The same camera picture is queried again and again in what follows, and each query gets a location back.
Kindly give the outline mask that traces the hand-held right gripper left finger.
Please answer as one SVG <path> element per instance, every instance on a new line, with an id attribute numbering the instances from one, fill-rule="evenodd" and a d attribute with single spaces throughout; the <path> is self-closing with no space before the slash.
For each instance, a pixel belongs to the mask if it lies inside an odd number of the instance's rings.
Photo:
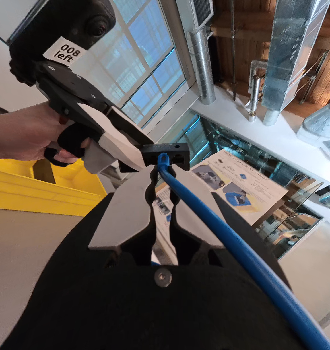
<path id="1" fill-rule="evenodd" d="M 151 266 L 157 237 L 153 202 L 157 166 L 149 165 L 124 182 L 112 195 L 93 237 L 91 251 L 128 253 L 138 266 Z"/>

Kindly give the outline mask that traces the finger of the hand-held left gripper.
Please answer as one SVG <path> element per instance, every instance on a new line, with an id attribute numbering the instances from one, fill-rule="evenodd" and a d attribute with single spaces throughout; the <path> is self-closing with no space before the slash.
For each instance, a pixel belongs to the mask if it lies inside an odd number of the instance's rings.
<path id="1" fill-rule="evenodd" d="M 98 141 L 99 146 L 114 158 L 136 171 L 145 169 L 145 162 L 139 149 L 120 132 L 104 132 Z"/>
<path id="2" fill-rule="evenodd" d="M 154 141 L 116 106 L 107 108 L 107 118 L 133 145 L 153 145 Z"/>

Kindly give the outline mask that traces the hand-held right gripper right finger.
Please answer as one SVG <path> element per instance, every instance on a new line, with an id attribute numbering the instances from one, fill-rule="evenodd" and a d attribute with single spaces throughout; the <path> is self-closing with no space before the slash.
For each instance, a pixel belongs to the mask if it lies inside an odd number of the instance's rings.
<path id="1" fill-rule="evenodd" d="M 193 172 L 173 170 L 173 173 L 182 185 L 225 221 L 214 199 L 214 190 L 210 186 Z M 194 260 L 208 262 L 210 251 L 225 249 L 215 234 L 173 190 L 170 193 L 170 200 L 173 203 L 170 240 L 175 247 L 179 265 L 189 265 Z"/>

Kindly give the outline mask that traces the black ethernet port block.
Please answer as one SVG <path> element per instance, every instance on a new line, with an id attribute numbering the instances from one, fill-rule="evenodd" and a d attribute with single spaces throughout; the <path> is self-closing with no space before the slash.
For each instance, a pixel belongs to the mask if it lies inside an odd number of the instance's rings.
<path id="1" fill-rule="evenodd" d="M 169 157 L 170 165 L 177 165 L 185 171 L 190 169 L 190 152 L 187 143 L 156 143 L 135 145 L 140 150 L 145 166 L 157 165 L 158 157 L 161 153 L 166 153 Z"/>

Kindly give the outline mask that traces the person's left hand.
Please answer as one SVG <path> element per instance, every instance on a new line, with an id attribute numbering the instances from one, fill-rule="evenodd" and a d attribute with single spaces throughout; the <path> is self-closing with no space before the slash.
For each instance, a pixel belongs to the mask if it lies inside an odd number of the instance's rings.
<path id="1" fill-rule="evenodd" d="M 0 115 L 0 159 L 36 161 L 67 128 L 68 119 L 48 102 Z"/>

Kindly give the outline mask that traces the printed instruction poster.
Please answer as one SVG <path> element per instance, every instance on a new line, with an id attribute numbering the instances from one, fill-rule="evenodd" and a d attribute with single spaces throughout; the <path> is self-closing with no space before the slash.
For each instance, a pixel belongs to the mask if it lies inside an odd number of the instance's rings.
<path id="1" fill-rule="evenodd" d="M 204 188 L 217 194 L 228 204 L 238 218 L 244 219 L 259 238 L 265 241 L 258 227 L 283 203 L 288 190 L 259 173 L 243 160 L 219 151 L 190 168 L 189 174 L 204 185 Z M 176 249 L 170 241 L 170 220 L 173 203 L 170 200 L 170 187 L 159 179 L 155 188 L 153 203 L 157 223 L 157 240 L 170 261 L 178 265 Z"/>

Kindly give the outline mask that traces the large paned window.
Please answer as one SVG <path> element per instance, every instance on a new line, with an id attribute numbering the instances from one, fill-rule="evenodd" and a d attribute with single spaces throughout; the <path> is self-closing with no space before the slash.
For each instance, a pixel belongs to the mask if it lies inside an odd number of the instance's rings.
<path id="1" fill-rule="evenodd" d="M 91 49 L 87 78 L 143 127 L 185 82 L 159 1 L 114 0 L 116 25 Z"/>

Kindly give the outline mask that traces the yellow plastic bin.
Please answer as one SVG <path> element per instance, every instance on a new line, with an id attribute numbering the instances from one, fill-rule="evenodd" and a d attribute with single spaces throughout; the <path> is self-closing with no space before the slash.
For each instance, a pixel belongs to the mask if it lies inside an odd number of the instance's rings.
<path id="1" fill-rule="evenodd" d="M 55 183 L 36 178 L 34 164 L 0 160 L 0 209 L 83 217 L 107 195 L 82 160 L 65 168 L 51 165 Z"/>

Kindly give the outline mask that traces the glass partition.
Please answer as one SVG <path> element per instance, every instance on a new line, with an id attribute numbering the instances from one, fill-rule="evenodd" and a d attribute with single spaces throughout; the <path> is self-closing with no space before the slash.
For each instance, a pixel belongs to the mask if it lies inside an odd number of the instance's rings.
<path id="1" fill-rule="evenodd" d="M 320 220 L 321 217 L 305 208 L 303 203 L 318 190 L 322 182 L 191 109 L 178 122 L 182 131 L 175 141 L 188 144 L 190 168 L 219 151 L 227 151 L 288 190 L 283 197 L 284 203 L 258 227 L 258 233 L 272 247 L 276 258 L 280 258 Z"/>

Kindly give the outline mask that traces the thin dark metal pipe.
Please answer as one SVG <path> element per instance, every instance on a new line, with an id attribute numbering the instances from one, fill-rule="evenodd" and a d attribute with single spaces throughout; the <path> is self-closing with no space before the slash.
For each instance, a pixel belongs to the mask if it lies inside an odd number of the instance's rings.
<path id="1" fill-rule="evenodd" d="M 230 15 L 231 15 L 231 52 L 232 52 L 232 86 L 233 86 L 233 101 L 236 100 L 236 65 L 235 65 L 235 36 L 236 36 L 236 27 L 235 27 L 235 2 L 230 0 Z"/>

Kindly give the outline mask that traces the bent silver pipe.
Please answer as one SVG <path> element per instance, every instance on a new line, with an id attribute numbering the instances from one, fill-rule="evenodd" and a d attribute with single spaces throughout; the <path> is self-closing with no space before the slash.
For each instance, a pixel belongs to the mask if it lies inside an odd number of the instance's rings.
<path id="1" fill-rule="evenodd" d="M 256 119 L 256 109 L 259 101 L 259 92 L 261 87 L 261 80 L 264 75 L 257 74 L 259 69 L 265 71 L 267 69 L 268 60 L 267 59 L 255 59 L 252 60 L 250 64 L 250 73 L 249 73 L 249 84 L 248 84 L 248 93 L 250 98 L 246 103 L 246 107 L 249 107 L 249 122 L 254 122 Z"/>

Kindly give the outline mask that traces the white air vent box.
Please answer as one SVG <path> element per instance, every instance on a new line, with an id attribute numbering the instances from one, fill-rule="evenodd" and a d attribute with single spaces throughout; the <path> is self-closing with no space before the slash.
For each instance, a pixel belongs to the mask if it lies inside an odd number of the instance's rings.
<path id="1" fill-rule="evenodd" d="M 214 15 L 212 0 L 190 0 L 194 29 L 198 32 Z"/>

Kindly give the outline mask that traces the round silver air duct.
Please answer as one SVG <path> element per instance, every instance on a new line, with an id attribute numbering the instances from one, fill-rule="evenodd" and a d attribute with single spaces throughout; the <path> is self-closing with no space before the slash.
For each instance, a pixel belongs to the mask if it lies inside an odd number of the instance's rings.
<path id="1" fill-rule="evenodd" d="M 215 101 L 215 90 L 206 27 L 197 33 L 186 32 L 185 36 L 201 102 L 210 105 Z"/>

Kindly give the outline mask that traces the conical silver duct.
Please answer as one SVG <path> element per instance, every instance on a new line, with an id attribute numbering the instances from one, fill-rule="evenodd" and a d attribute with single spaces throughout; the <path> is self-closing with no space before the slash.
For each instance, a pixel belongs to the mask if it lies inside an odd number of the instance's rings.
<path id="1" fill-rule="evenodd" d="M 319 148 L 330 160 L 330 102 L 304 119 L 296 136 Z"/>

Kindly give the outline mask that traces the rectangular silver air duct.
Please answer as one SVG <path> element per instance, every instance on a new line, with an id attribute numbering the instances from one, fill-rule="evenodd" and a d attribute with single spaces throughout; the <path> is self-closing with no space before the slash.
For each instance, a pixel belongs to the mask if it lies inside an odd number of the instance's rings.
<path id="1" fill-rule="evenodd" d="M 330 0 L 277 1 L 263 86 L 264 125 L 275 125 L 294 99 L 329 5 Z"/>

